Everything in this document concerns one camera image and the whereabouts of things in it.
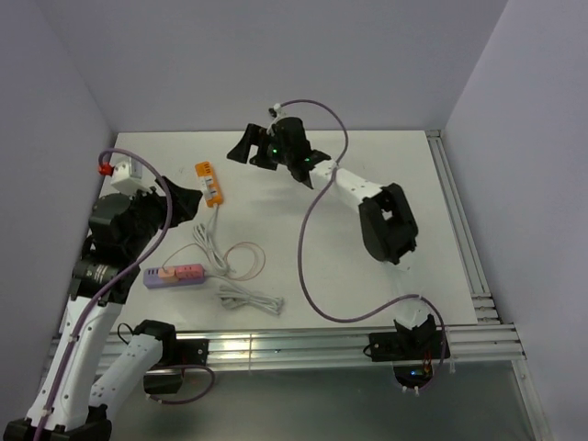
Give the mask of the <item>orange power strip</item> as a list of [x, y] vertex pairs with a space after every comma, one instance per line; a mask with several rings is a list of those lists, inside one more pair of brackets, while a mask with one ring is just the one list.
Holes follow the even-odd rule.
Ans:
[[219, 207], [224, 202], [224, 196], [215, 170], [208, 161], [195, 164], [200, 191], [209, 208]]

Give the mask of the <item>pink plug adapter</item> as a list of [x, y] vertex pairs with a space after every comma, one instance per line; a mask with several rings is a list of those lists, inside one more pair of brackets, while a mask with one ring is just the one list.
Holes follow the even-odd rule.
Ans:
[[175, 276], [179, 280], [200, 280], [205, 276], [205, 269], [201, 264], [176, 266]]

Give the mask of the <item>small pink charger plug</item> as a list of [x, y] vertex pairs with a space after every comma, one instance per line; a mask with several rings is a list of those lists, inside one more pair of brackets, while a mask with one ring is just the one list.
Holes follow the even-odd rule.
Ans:
[[175, 283], [178, 280], [175, 268], [173, 266], [160, 267], [158, 269], [157, 276], [164, 283]]

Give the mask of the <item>purple power strip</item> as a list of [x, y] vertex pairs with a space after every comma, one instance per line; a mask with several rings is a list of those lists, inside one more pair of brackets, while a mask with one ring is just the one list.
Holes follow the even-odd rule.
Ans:
[[158, 276], [157, 268], [148, 268], [143, 271], [142, 283], [147, 289], [182, 288], [202, 285], [206, 277], [178, 279], [177, 281], [164, 281]]

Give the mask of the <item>small white plug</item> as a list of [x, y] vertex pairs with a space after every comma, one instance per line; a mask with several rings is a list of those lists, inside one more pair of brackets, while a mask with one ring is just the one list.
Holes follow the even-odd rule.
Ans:
[[209, 194], [209, 196], [211, 198], [214, 198], [218, 194], [215, 179], [212, 176], [205, 176], [203, 178], [203, 183], [206, 186], [206, 191]]

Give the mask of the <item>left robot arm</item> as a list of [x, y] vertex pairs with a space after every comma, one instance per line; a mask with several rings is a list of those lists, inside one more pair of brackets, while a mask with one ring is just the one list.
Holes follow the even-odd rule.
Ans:
[[131, 347], [102, 379], [96, 377], [141, 262], [169, 229], [195, 218], [201, 198], [201, 191], [162, 177], [131, 196], [112, 193], [96, 200], [49, 372], [27, 415], [7, 424], [5, 440], [108, 440], [119, 405], [144, 374], [175, 363], [175, 327], [145, 320], [133, 332]]

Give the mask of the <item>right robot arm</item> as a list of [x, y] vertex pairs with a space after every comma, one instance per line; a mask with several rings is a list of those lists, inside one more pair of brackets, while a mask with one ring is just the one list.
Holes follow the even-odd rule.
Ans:
[[303, 296], [319, 316], [336, 323], [362, 322], [399, 304], [401, 309], [394, 319], [394, 327], [400, 352], [416, 358], [428, 348], [436, 332], [436, 323], [433, 307], [423, 297], [403, 295], [362, 316], [335, 318], [322, 311], [311, 298], [303, 274], [306, 227], [312, 211], [330, 189], [357, 214], [364, 247], [373, 259], [397, 266], [412, 254], [416, 250], [419, 229], [401, 186], [375, 184], [341, 168], [330, 155], [311, 147], [303, 122], [297, 117], [275, 117], [268, 128], [248, 124], [227, 158], [271, 171], [282, 165], [295, 181], [318, 192], [300, 226], [297, 270]]

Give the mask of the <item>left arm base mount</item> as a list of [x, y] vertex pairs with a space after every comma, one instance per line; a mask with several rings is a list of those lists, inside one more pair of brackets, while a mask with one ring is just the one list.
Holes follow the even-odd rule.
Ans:
[[176, 394], [184, 385], [187, 365], [206, 366], [209, 339], [180, 339], [169, 359], [155, 364], [143, 377], [143, 390], [149, 395]]

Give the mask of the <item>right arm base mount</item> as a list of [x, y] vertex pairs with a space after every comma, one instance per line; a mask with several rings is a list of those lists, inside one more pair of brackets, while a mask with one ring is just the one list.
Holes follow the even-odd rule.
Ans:
[[446, 338], [436, 328], [371, 333], [363, 352], [374, 363], [391, 362], [401, 388], [412, 391], [426, 387], [435, 375], [435, 362], [451, 356]]

